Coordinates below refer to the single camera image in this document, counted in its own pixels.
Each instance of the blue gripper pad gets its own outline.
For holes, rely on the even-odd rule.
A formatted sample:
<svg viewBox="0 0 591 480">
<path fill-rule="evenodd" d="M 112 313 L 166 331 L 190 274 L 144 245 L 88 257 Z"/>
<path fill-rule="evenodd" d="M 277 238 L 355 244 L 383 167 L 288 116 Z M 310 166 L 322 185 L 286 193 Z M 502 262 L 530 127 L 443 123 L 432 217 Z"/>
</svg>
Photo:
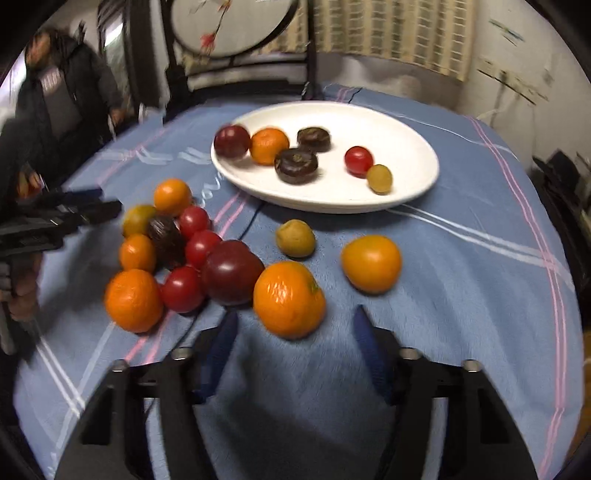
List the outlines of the blue gripper pad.
<svg viewBox="0 0 591 480">
<path fill-rule="evenodd" d="M 215 395 L 222 378 L 223 369 L 228 363 L 234 340 L 238 334 L 238 314 L 228 312 L 217 327 L 218 333 L 213 340 L 199 369 L 199 387 L 194 391 L 202 402 Z"/>
<path fill-rule="evenodd" d="M 376 392 L 390 404 L 392 400 L 392 384 L 394 382 L 394 366 L 376 338 L 376 331 L 363 305 L 355 308 L 353 315 L 353 335 L 361 350 Z"/>
</svg>

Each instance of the person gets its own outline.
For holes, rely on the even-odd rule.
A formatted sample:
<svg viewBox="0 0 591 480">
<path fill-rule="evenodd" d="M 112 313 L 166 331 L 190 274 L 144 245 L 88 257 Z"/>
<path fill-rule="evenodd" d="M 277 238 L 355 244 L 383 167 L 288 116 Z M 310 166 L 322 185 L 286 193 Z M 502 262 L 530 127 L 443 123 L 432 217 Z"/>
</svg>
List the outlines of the person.
<svg viewBox="0 0 591 480">
<path fill-rule="evenodd" d="M 16 118 L 33 119 L 30 164 L 49 188 L 61 185 L 112 139 L 108 119 L 125 119 L 123 98 L 107 64 L 86 44 L 43 28 L 25 48 L 25 78 Z"/>
</svg>

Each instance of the chocolate-colored tomato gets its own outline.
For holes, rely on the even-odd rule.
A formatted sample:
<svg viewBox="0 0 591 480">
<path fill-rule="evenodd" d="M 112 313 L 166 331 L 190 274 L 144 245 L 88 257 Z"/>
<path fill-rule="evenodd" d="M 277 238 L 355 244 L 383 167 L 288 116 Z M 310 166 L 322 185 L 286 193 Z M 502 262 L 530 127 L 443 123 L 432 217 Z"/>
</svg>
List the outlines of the chocolate-colored tomato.
<svg viewBox="0 0 591 480">
<path fill-rule="evenodd" d="M 166 268 L 173 270 L 185 264 L 185 239 L 178 230 L 174 218 L 156 215 L 148 224 L 147 234 L 154 243 L 158 260 Z"/>
<path fill-rule="evenodd" d="M 209 254 L 202 269 L 207 294 L 221 305 L 252 301 L 256 281 L 265 265 L 242 242 L 227 241 Z"/>
<path fill-rule="evenodd" d="M 241 125 L 227 125 L 213 139 L 216 154 L 229 160 L 242 158 L 251 147 L 251 136 Z"/>
</svg>

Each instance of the gray shirt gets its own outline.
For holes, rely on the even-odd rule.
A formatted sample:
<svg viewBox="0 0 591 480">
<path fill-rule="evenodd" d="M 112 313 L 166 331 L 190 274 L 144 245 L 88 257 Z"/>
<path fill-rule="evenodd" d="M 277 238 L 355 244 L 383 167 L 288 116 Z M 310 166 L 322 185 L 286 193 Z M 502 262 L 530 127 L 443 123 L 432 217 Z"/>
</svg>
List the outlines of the gray shirt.
<svg viewBox="0 0 591 480">
<path fill-rule="evenodd" d="M 54 137 L 60 139 L 74 130 L 82 117 L 68 92 L 63 72 L 55 66 L 46 68 L 39 80 L 43 87 L 45 105 L 51 121 Z"/>
</svg>

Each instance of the hand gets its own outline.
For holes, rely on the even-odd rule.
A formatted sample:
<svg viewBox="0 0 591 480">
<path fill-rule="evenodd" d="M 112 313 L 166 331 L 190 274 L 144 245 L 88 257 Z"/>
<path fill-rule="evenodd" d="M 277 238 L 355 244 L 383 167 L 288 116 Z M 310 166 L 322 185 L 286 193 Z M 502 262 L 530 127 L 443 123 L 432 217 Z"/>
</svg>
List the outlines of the hand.
<svg viewBox="0 0 591 480">
<path fill-rule="evenodd" d="M 111 110 L 111 121 L 113 122 L 113 126 L 116 127 L 123 120 L 125 120 L 125 110 L 122 108 L 113 108 Z"/>
<path fill-rule="evenodd" d="M 31 259 L 31 268 L 21 272 L 15 283 L 15 296 L 9 292 L 0 290 L 0 299 L 8 302 L 8 308 L 12 318 L 18 322 L 29 322 L 38 310 L 37 302 L 37 278 L 41 271 L 43 256 L 34 254 Z"/>
</svg>

